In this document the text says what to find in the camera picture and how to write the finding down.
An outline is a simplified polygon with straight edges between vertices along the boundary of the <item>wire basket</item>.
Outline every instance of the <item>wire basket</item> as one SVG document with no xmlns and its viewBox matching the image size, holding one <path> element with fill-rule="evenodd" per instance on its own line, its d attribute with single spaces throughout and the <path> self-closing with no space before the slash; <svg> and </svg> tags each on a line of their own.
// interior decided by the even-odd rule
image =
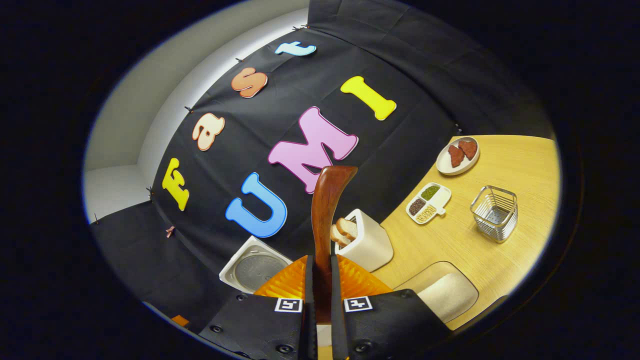
<svg viewBox="0 0 640 360">
<path fill-rule="evenodd" d="M 470 208 L 478 228 L 497 243 L 504 243 L 518 222 L 516 194 L 495 186 L 480 189 Z"/>
</svg>

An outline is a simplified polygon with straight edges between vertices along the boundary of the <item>white plate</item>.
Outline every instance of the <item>white plate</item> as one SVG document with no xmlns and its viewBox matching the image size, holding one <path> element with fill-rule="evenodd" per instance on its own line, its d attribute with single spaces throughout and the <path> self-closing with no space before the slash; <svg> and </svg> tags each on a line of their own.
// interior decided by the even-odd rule
<svg viewBox="0 0 640 360">
<path fill-rule="evenodd" d="M 429 200 L 426 200 L 422 197 L 422 193 L 424 192 L 424 190 L 427 190 L 428 187 L 430 186 L 439 186 L 440 188 L 438 189 L 438 191 L 433 194 L 432 198 Z M 444 213 L 446 212 L 446 210 L 444 209 L 444 206 L 447 204 L 447 202 L 449 201 L 449 199 L 451 198 L 451 190 L 446 187 L 446 186 L 442 186 L 438 183 L 428 183 L 427 185 L 424 185 L 419 192 L 417 192 L 417 194 L 413 197 L 413 199 L 411 199 L 411 201 L 406 205 L 405 207 L 405 211 L 407 213 L 407 215 L 409 215 L 409 217 L 415 221 L 416 223 L 422 225 L 422 224 L 426 224 L 429 221 L 431 221 L 431 219 L 436 216 L 436 214 L 442 216 L 444 215 Z M 411 205 L 413 204 L 414 201 L 416 201 L 417 199 L 422 199 L 426 202 L 425 205 L 423 205 L 418 212 L 415 215 L 411 215 L 411 213 L 409 212 L 409 208 L 411 207 Z M 416 219 L 416 217 L 422 213 L 427 206 L 433 206 L 436 211 L 425 221 L 420 222 Z"/>
<path fill-rule="evenodd" d="M 475 142 L 476 145 L 478 146 L 478 150 L 476 151 L 476 155 L 474 155 L 473 159 L 469 160 L 465 155 L 460 165 L 454 168 L 454 167 L 451 167 L 451 155 L 449 155 L 449 146 L 453 145 L 457 147 L 460 140 L 464 140 L 466 142 L 471 142 L 471 141 Z M 436 168 L 438 169 L 439 172 L 441 172 L 444 175 L 462 174 L 463 172 L 469 170 L 472 166 L 474 166 L 476 161 L 478 161 L 479 156 L 480 156 L 480 144 L 478 143 L 478 141 L 475 138 L 472 138 L 471 136 L 464 136 L 462 138 L 455 139 L 449 145 L 445 146 L 444 149 L 442 149 L 442 151 L 440 151 L 440 155 L 438 155 L 438 159 L 436 160 Z"/>
</svg>

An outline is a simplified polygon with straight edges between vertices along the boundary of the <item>orange part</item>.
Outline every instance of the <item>orange part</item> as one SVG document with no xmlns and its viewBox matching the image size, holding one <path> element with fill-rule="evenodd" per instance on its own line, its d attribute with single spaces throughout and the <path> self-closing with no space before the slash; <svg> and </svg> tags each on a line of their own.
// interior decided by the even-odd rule
<svg viewBox="0 0 640 360">
<path fill-rule="evenodd" d="M 305 300 L 307 255 L 299 258 L 265 282 L 254 295 Z"/>
<path fill-rule="evenodd" d="M 174 316 L 173 318 L 171 318 L 171 320 L 173 320 L 173 321 L 177 322 L 177 323 L 178 323 L 178 325 L 180 325 L 180 326 L 182 326 L 182 327 L 185 327 L 185 326 L 189 323 L 189 320 L 187 320 L 187 319 L 183 318 L 183 317 L 182 317 L 182 316 L 180 316 L 180 315 L 176 315 L 176 316 Z"/>
<path fill-rule="evenodd" d="M 351 297 L 371 296 L 392 291 L 384 282 L 373 276 L 362 266 L 341 255 L 338 257 L 340 271 L 340 296 L 342 299 Z"/>
</svg>

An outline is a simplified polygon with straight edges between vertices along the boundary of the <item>green food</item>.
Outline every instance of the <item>green food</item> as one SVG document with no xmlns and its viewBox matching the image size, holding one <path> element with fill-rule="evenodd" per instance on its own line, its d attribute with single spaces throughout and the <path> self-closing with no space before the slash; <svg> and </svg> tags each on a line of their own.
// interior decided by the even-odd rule
<svg viewBox="0 0 640 360">
<path fill-rule="evenodd" d="M 426 188 L 426 190 L 422 192 L 421 196 L 425 200 L 431 200 L 431 198 L 433 197 L 433 194 L 435 194 L 439 188 L 440 188 L 439 186 L 435 186 L 435 185 L 429 186 L 428 188 Z"/>
</svg>

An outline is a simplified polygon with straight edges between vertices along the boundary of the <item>black fabric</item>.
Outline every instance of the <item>black fabric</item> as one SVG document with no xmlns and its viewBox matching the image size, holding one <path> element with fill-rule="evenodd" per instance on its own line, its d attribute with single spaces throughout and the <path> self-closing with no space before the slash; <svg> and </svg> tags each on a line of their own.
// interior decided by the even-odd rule
<svg viewBox="0 0 640 360">
<path fill-rule="evenodd" d="M 313 254 L 312 196 L 294 174 L 267 161 L 281 140 L 306 143 L 298 119 L 309 107 L 317 106 L 332 124 L 359 137 L 342 161 L 327 149 L 334 165 L 358 166 L 336 216 L 359 208 L 378 222 L 422 179 L 451 136 L 548 136 L 544 112 L 531 93 L 486 50 L 429 15 L 388 1 L 314 0 L 309 24 L 310 29 L 286 34 L 233 66 L 192 106 L 161 159 L 153 203 L 93 225 L 105 257 L 134 294 L 168 316 L 184 316 L 195 332 L 235 291 L 218 273 L 251 235 L 225 218 L 230 201 L 239 197 L 256 217 L 271 216 L 258 198 L 241 192 L 252 172 L 288 211 L 281 230 L 262 240 L 292 260 Z M 280 44 L 293 41 L 317 51 L 275 54 Z M 269 78 L 250 99 L 230 86 L 245 67 Z M 340 91 L 357 75 L 397 103 L 386 120 L 376 120 L 366 104 Z M 209 112 L 224 117 L 225 127 L 203 152 L 191 134 Z M 180 161 L 183 188 L 189 190 L 184 211 L 161 186 L 172 158 Z M 167 239 L 164 230 L 172 225 L 176 230 Z"/>
<path fill-rule="evenodd" d="M 440 19 L 391 0 L 326 0 L 310 2 L 308 23 L 412 78 L 466 134 L 552 136 L 519 77 Z"/>
</svg>

